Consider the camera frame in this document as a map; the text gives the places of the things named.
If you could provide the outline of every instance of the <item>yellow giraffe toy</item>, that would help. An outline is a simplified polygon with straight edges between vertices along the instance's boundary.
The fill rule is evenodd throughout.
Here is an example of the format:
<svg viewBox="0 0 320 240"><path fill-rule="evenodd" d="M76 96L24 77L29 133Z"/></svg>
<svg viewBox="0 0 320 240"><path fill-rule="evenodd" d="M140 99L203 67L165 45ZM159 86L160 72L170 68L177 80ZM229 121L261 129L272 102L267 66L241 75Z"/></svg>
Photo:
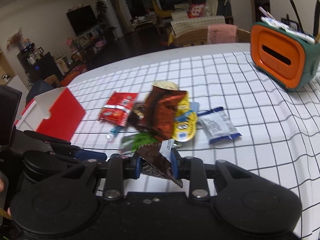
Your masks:
<svg viewBox="0 0 320 240"><path fill-rule="evenodd" d="M155 13L158 14L161 18L169 18L171 17L171 14L174 13L174 10L160 10L160 8L158 7L156 0L151 0L152 2L152 6L155 10Z"/></svg>

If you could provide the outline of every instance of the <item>human hand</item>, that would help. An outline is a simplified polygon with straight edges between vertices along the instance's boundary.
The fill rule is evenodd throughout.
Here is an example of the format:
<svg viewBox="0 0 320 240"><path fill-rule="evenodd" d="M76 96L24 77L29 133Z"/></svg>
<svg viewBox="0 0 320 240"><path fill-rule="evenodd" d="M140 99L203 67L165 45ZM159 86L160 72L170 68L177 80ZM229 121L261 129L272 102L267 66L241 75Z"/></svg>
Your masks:
<svg viewBox="0 0 320 240"><path fill-rule="evenodd" d="M3 191L4 191L4 187L5 187L4 182L3 182L2 179L0 179L0 192L3 192ZM11 216L10 208L8 208L7 212L8 212L8 214L9 214L9 216Z"/></svg>

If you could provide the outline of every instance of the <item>yellow package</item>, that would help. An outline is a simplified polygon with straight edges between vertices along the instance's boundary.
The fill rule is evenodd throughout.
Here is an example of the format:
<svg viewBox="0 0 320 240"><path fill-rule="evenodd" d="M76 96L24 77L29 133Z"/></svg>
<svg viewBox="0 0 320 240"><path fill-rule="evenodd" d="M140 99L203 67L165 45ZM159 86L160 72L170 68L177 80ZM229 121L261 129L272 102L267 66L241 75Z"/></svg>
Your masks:
<svg viewBox="0 0 320 240"><path fill-rule="evenodd" d="M197 121L197 114L190 110L189 93L187 92L186 96L178 104L175 122L173 124L172 138L178 142L191 140L196 134Z"/></svg>

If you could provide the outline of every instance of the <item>orange panel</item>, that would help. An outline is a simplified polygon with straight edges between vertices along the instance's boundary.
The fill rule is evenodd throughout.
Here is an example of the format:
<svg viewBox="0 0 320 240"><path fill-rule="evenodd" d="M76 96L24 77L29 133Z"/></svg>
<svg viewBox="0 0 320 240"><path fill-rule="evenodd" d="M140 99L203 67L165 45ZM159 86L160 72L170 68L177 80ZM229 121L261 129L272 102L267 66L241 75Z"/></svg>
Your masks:
<svg viewBox="0 0 320 240"><path fill-rule="evenodd" d="M283 56L283 60L265 51L270 49L279 54L278 58ZM254 25L251 29L251 56L257 66L287 88L299 85L305 64L305 51L299 42L273 29Z"/></svg>

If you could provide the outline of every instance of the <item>green snack package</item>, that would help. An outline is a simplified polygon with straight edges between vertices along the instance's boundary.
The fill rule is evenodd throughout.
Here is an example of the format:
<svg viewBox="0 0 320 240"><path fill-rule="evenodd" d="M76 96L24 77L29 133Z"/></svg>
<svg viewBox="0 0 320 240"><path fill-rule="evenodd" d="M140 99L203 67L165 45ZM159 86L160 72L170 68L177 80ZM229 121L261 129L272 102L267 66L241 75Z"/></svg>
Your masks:
<svg viewBox="0 0 320 240"><path fill-rule="evenodd" d="M152 137L147 132L124 136L121 140L120 153L133 154L141 145L157 142L158 140Z"/></svg>

